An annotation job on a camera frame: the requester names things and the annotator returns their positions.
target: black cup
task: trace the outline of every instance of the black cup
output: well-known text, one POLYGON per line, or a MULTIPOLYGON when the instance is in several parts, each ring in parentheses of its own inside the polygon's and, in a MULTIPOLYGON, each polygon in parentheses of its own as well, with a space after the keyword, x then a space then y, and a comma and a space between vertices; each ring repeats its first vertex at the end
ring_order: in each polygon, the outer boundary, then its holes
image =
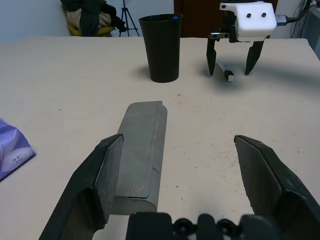
POLYGON ((161 14, 139 19, 151 80, 169 83, 179 77, 181 14, 161 14))

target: gray felt pouch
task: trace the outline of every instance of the gray felt pouch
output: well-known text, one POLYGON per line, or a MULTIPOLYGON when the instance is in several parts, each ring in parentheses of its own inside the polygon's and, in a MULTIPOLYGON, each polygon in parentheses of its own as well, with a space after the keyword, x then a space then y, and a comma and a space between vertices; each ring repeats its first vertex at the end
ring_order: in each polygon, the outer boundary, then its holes
POLYGON ((167 114, 162 101, 136 102, 126 110, 118 131, 124 142, 111 214, 157 211, 167 114))

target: tripod leg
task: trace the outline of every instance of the tripod leg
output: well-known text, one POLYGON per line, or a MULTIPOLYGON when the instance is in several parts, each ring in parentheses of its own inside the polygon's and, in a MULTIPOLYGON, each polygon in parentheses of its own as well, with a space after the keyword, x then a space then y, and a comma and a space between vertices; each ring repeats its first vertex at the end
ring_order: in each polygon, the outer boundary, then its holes
POLYGON ((128 8, 124 8, 124 17, 125 17, 125 23, 126 23, 126 31, 128 32, 128 37, 130 37, 129 35, 129 24, 128 24, 128 18, 127 18, 127 12, 128 12, 128 8))
POLYGON ((124 19, 124 9, 122 8, 121 21, 123 21, 123 19, 124 19))
POLYGON ((137 27, 136 27, 136 25, 135 25, 135 22, 133 21, 131 15, 130 15, 129 9, 127 10, 127 12, 128 12, 128 14, 129 14, 129 18, 131 19, 131 22, 132 22, 132 24, 133 24, 134 30, 136 31, 136 34, 138 34, 138 37, 140 37, 139 32, 138 32, 138 29, 137 29, 137 27))

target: yellow chair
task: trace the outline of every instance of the yellow chair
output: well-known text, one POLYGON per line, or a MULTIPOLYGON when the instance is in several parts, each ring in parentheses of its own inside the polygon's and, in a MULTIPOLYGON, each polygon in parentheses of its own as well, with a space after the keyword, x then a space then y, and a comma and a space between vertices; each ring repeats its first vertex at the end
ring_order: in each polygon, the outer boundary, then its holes
MULTIPOLYGON (((70 32, 74 35, 74 36, 78 36, 81 37, 82 36, 82 32, 79 29, 76 29, 75 27, 71 26, 70 22, 67 20, 66 21, 66 25, 68 26, 68 29, 70 30, 70 32)), ((106 36, 110 36, 111 32, 115 30, 115 28, 113 26, 103 26, 101 28, 99 28, 97 31, 95 31, 94 36, 95 37, 106 37, 106 36)))

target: dark door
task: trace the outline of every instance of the dark door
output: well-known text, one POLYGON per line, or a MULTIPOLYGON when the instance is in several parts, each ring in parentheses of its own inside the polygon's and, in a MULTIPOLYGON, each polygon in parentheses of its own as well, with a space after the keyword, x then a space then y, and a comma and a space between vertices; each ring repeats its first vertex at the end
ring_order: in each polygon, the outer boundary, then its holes
MULTIPOLYGON (((276 11, 278 0, 272 3, 276 11)), ((224 11, 219 9, 219 0, 174 0, 174 13, 182 14, 182 38, 207 38, 209 33, 219 31, 224 11)))

